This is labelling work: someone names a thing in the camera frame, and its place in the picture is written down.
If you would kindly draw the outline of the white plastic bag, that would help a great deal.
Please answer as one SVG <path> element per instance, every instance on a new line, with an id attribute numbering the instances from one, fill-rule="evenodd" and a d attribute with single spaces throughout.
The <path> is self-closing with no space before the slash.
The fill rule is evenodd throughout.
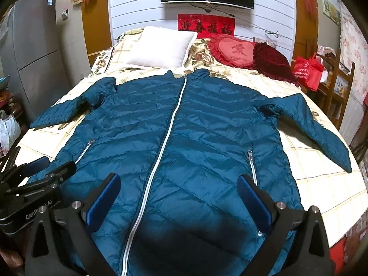
<path id="1" fill-rule="evenodd" d="M 5 111 L 1 110 L 0 118 L 0 154 L 3 158 L 8 154 L 10 148 L 17 140 L 21 133 L 19 123 L 15 120 L 13 115 L 7 115 Z"/>

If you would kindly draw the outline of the red calligraphy banner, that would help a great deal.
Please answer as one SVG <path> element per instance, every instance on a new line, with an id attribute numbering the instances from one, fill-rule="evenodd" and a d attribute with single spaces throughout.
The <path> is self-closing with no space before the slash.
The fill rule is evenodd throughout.
<path id="1" fill-rule="evenodd" d="M 197 33 L 197 38 L 211 38 L 213 34 L 235 35 L 235 19 L 209 14 L 178 14 L 178 30 Z"/>

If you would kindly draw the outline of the dark red velvet cushion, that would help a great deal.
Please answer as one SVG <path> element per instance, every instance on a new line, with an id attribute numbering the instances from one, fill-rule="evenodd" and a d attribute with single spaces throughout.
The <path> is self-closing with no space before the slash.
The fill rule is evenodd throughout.
<path id="1" fill-rule="evenodd" d="M 254 44 L 253 66 L 260 74 L 273 80 L 299 86 L 286 57 L 266 43 Z"/>

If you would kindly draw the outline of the grey refrigerator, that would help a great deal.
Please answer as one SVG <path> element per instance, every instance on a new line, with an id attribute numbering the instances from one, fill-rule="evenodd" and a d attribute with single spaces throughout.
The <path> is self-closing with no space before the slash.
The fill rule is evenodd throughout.
<path id="1" fill-rule="evenodd" d="M 18 0 L 4 26 L 3 72 L 31 124 L 70 90 L 57 37 L 55 0 Z"/>

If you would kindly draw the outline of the wooden chair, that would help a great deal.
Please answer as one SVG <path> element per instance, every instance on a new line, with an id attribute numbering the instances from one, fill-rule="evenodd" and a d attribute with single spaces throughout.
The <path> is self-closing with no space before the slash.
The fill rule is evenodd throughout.
<path id="1" fill-rule="evenodd" d="M 319 84 L 317 91 L 307 91 L 307 96 L 326 114 L 332 124 L 340 130 L 345 109 L 354 80 L 356 64 L 352 62 L 347 68 L 341 62 L 341 49 L 336 54 L 328 52 L 324 55 L 317 54 L 328 70 L 328 78 Z"/>

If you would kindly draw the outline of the white square pillow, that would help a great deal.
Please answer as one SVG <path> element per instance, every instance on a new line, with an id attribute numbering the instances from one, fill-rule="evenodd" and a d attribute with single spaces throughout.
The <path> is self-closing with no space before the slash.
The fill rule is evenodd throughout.
<path id="1" fill-rule="evenodd" d="M 197 36 L 198 33 L 193 31 L 146 26 L 124 57 L 124 64 L 129 67 L 183 68 Z"/>

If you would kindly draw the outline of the red heart-shaped cushion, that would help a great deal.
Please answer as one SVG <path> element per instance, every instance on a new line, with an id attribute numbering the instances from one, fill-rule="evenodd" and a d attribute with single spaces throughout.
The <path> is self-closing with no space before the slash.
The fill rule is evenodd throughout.
<path id="1" fill-rule="evenodd" d="M 228 34 L 214 35 L 208 42 L 211 55 L 221 64 L 254 69 L 254 43 Z"/>

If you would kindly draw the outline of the red shopping bag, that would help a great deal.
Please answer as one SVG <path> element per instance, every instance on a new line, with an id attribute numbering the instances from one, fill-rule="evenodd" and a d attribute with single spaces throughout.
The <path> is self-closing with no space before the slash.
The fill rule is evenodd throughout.
<path id="1" fill-rule="evenodd" d="M 309 59 L 297 56 L 293 68 L 298 83 L 313 92 L 317 91 L 324 70 L 324 66 L 316 57 L 316 52 Z"/>

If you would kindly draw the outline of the teal down puffer jacket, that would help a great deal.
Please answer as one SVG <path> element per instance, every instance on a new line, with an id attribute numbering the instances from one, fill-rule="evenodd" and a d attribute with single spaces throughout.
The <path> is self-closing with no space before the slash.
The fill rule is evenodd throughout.
<path id="1" fill-rule="evenodd" d="M 62 187 L 67 202 L 110 173 L 120 176 L 119 195 L 93 236 L 118 275 L 239 275 L 265 237 L 238 195 L 238 178 L 255 178 L 275 201 L 302 207 L 277 129 L 282 117 L 352 170 L 345 144 L 315 121 L 302 95 L 268 98 L 206 69 L 123 84 L 105 77 L 32 126 L 67 123 L 85 109 L 50 168 L 76 162 Z"/>

